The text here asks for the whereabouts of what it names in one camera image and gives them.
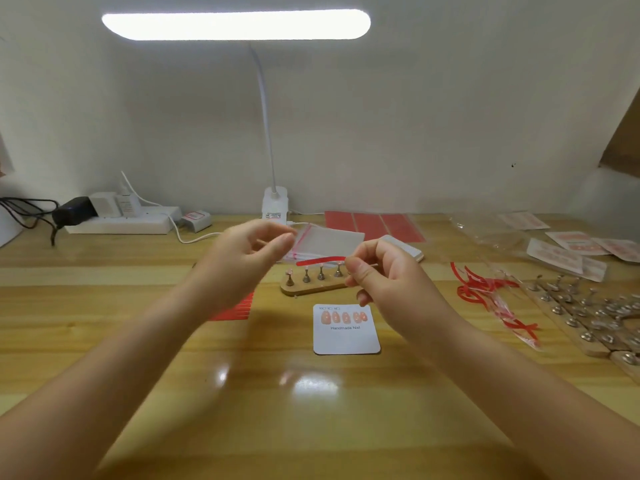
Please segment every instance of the white wall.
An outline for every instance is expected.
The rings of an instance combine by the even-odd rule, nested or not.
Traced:
[[[105,188],[124,166],[156,201],[260,209],[269,172],[245,46],[125,41],[98,11],[369,12],[356,41],[255,44],[278,183],[307,212],[479,196],[562,210],[640,87],[640,0],[96,2],[0,1],[20,47],[8,66],[0,52],[0,132],[32,193]]]
[[[87,0],[0,0],[0,194],[67,200],[133,173],[142,152]]]
[[[575,193],[567,211],[601,229],[601,237],[640,242],[640,178],[596,168]]]

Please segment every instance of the lamp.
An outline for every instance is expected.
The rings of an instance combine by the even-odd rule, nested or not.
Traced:
[[[130,40],[345,40],[362,37],[371,27],[369,15],[357,9],[255,11],[240,13],[110,13],[107,28]],[[262,64],[250,46],[258,74],[262,122],[271,164],[271,186],[265,189],[262,218],[287,223],[289,197],[276,185],[269,112]]]

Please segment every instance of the power strip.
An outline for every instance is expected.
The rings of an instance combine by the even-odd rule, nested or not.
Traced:
[[[167,214],[180,221],[180,207],[142,207],[140,217],[92,217],[77,226],[65,227],[69,234],[167,234],[173,229]]]

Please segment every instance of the wooden table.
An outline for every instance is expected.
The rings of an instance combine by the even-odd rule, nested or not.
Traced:
[[[553,230],[589,231],[562,216],[540,217]],[[248,218],[217,217],[214,230]],[[484,276],[491,273],[483,259],[520,279],[552,271],[476,246],[441,215],[415,221],[429,240],[420,245],[424,266],[462,316],[640,423],[640,387],[617,366],[581,354],[530,300],[511,300],[521,320],[541,327],[544,351],[533,351],[482,306],[456,296],[448,262]],[[2,411],[167,291],[209,245],[185,246],[172,233],[63,232],[52,249],[47,236],[42,226],[0,250]],[[610,279],[640,290],[640,267],[607,260]],[[274,267],[260,284],[249,320],[208,322],[194,334],[98,478],[542,477],[456,387],[412,355],[375,308],[379,355],[315,355],[313,305],[354,303],[355,292],[288,298],[278,288],[284,270]]]

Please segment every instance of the person's right hand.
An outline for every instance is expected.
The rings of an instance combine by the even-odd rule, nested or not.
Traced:
[[[363,288],[356,295],[360,306],[375,303],[389,325],[410,342],[438,328],[438,322],[460,319],[415,259],[389,242],[363,242],[345,265],[351,274],[347,286]]]

